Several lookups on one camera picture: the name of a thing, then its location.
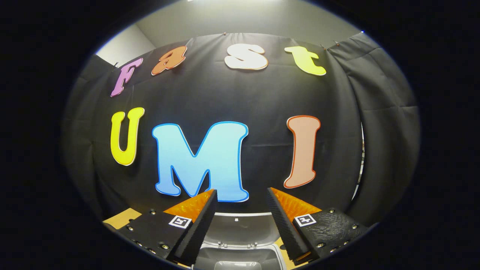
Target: blue letter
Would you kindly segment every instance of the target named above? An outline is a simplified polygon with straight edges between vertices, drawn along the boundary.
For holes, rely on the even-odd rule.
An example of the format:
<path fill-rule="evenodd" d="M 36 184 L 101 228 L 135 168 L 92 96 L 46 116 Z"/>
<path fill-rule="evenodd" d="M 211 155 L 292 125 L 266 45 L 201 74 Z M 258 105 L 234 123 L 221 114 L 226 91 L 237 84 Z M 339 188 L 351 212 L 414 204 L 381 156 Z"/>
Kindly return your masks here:
<path fill-rule="evenodd" d="M 208 172 L 219 202 L 242 202 L 249 194 L 242 188 L 240 147 L 248 127 L 239 122 L 218 122 L 207 131 L 194 155 L 177 124 L 161 124 L 152 130 L 158 145 L 158 192 L 178 196 L 173 171 L 190 197 L 196 196 Z"/>

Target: letter m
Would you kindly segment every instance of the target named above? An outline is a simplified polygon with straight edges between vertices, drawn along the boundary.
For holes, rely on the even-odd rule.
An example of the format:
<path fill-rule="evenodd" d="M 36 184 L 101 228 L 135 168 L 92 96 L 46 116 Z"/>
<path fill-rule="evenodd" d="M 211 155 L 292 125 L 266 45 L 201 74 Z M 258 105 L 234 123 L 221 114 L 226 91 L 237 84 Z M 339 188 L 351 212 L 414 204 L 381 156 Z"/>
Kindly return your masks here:
<path fill-rule="evenodd" d="M 152 130 L 158 146 L 158 183 L 162 194 L 178 196 L 180 188 L 173 183 L 173 172 L 190 197 L 199 193 L 208 172 L 210 185 L 218 201 L 242 202 L 249 194 L 242 188 L 240 148 L 248 127 L 239 122 L 218 122 L 208 130 L 196 155 L 177 124 L 161 124 Z"/>

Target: orange letter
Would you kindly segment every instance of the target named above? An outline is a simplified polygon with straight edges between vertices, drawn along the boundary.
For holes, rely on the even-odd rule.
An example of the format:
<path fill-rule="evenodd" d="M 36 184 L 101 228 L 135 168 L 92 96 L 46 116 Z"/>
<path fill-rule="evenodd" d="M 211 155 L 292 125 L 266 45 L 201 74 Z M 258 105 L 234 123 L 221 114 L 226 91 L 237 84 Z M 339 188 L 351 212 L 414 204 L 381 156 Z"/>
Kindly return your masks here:
<path fill-rule="evenodd" d="M 155 76 L 166 69 L 172 69 L 180 65 L 185 60 L 183 55 L 186 51 L 187 46 L 180 46 L 164 54 L 160 57 L 160 62 L 152 69 L 152 75 Z"/>
<path fill-rule="evenodd" d="M 290 176 L 283 182 L 283 186 L 294 188 L 310 183 L 315 178 L 313 157 L 320 121 L 309 115 L 293 116 L 287 120 L 287 127 L 293 133 L 293 162 Z"/>

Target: purple letter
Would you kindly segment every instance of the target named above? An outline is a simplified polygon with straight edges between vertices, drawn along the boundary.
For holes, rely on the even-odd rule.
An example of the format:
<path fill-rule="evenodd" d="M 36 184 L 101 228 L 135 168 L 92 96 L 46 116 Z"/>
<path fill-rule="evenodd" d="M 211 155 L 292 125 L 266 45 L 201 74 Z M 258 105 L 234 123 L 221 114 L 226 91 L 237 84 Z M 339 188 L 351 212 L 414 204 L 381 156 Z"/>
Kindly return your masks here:
<path fill-rule="evenodd" d="M 143 58 L 137 59 L 121 68 L 119 79 L 117 80 L 117 83 L 115 84 L 115 88 L 110 94 L 110 97 L 120 95 L 120 93 L 123 91 L 123 80 L 125 80 L 125 83 L 127 83 L 132 77 L 135 67 L 139 67 L 142 64 L 143 60 L 144 60 Z"/>

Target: gray wall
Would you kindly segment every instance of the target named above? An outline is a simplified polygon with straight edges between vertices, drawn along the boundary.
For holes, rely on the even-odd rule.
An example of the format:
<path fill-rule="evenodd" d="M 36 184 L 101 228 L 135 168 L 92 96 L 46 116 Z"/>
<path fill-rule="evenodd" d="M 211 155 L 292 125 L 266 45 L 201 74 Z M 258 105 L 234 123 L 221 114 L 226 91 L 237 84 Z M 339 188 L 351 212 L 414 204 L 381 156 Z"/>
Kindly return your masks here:
<path fill-rule="evenodd" d="M 192 37 L 263 33 L 334 45 L 360 32 L 330 12 L 302 0 L 179 0 L 137 22 L 155 47 Z"/>

